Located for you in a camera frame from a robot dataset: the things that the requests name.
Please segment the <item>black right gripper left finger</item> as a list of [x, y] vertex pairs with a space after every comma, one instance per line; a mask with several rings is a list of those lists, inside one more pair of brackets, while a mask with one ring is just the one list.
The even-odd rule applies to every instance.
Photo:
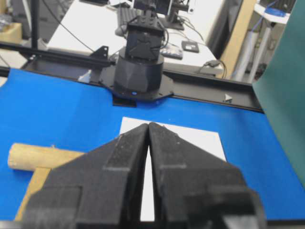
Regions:
[[148, 125], [53, 169], [26, 206], [25, 229], [120, 229], [141, 214]]

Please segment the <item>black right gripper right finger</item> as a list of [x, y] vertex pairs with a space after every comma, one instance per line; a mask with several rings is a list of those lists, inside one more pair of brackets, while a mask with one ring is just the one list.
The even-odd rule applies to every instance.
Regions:
[[264, 229], [259, 195], [241, 170], [149, 124], [154, 183], [168, 229]]

